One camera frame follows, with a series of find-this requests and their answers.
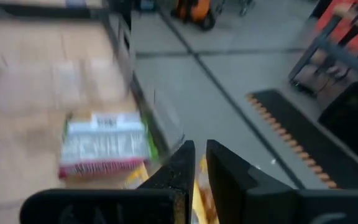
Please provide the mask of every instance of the black rubber mat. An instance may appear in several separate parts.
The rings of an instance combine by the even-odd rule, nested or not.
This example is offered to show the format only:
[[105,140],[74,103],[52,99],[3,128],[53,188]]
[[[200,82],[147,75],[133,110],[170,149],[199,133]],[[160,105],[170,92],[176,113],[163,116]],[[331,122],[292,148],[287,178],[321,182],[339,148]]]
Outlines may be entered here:
[[319,177],[334,181],[340,189],[358,189],[358,163],[320,132],[279,92],[267,90],[251,93],[249,96],[249,99],[255,99],[253,104],[259,107],[261,114],[266,111],[269,113],[266,116],[271,115],[276,124],[281,124],[281,130],[285,129],[289,134],[294,148],[298,146],[298,149],[306,152],[306,157],[315,161],[314,166],[322,168],[319,172],[324,175]]

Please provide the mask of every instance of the wheel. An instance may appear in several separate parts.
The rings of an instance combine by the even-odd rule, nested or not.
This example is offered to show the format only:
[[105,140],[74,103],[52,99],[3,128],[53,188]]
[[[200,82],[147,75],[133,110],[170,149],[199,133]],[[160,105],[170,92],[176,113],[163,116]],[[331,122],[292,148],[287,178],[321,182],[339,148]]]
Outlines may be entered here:
[[216,23],[216,19],[213,13],[211,12],[211,10],[208,10],[205,18],[202,21],[198,22],[197,24],[201,27],[203,31],[208,31],[215,26],[215,23]]

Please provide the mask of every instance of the floor seam line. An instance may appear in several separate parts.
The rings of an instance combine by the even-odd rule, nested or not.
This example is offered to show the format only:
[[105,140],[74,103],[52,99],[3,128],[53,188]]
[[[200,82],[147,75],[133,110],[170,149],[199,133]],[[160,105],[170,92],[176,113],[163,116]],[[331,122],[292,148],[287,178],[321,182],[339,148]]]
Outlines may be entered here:
[[234,111],[240,118],[248,125],[248,128],[254,133],[256,138],[262,143],[262,145],[268,150],[271,155],[276,158],[276,162],[280,165],[286,175],[290,178],[290,180],[295,184],[298,189],[305,189],[305,185],[302,181],[296,176],[296,174],[289,168],[289,166],[284,162],[280,154],[272,147],[272,145],[266,140],[266,138],[262,135],[262,133],[256,128],[256,125],[247,117],[247,115],[243,112],[241,107],[232,99],[230,94],[224,89],[222,84],[218,81],[218,79],[213,75],[212,71],[208,68],[208,66],[200,59],[200,56],[196,54],[196,52],[190,47],[189,43],[185,40],[185,38],[179,33],[179,31],[174,27],[174,25],[169,21],[169,18],[161,11],[158,7],[157,9],[160,17],[164,21],[164,23],[170,28],[170,30],[175,34],[175,36],[179,39],[179,41],[185,46],[187,51],[194,57],[196,63],[201,67],[204,71],[204,75],[215,85],[215,87],[221,92],[222,96],[225,100],[232,106]]
[[168,51],[168,52],[136,52],[136,57],[156,58],[156,57],[183,57],[189,55],[197,56],[229,56],[229,55],[262,55],[262,54],[296,54],[304,52],[304,48],[287,49],[240,49],[240,50],[199,50],[191,52]]

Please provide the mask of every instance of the orange object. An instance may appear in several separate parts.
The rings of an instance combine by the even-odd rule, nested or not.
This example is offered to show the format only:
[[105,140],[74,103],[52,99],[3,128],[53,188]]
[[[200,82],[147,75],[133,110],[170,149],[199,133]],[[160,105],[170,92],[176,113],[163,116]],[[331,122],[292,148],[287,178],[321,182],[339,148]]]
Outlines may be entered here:
[[[316,28],[318,30],[321,30],[324,28],[325,25],[329,22],[331,17],[333,16],[333,9],[337,4],[340,3],[358,3],[358,0],[333,0],[332,3],[328,6],[324,14],[319,19]],[[351,21],[347,21],[343,19],[337,27],[334,29],[334,31],[331,33],[331,38],[335,41],[341,40],[350,30],[352,27]],[[358,35],[355,36],[348,44],[347,47],[349,47],[351,50],[358,52]]]
[[178,0],[171,15],[183,19],[185,22],[190,20],[205,31],[212,29],[216,22],[211,11],[211,0]]

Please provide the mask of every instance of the concrete floor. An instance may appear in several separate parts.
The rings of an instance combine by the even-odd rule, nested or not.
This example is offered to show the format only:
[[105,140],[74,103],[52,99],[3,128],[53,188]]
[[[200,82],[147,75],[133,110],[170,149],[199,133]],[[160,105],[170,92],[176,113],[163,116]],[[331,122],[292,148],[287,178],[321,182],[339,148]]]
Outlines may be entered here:
[[[205,69],[272,144],[301,182],[311,189],[327,188],[246,102],[245,94],[279,89],[304,114],[316,120],[313,100],[293,91],[287,75],[313,38],[313,5],[303,0],[256,0],[245,17],[229,0],[216,27],[201,32],[169,18],[187,46],[159,14],[134,14],[132,35],[137,51],[135,72],[146,97],[155,90],[172,102],[186,139],[195,141],[197,159],[206,140],[215,139],[272,177],[296,187],[255,133],[236,113]],[[200,66],[189,48],[200,56]]]

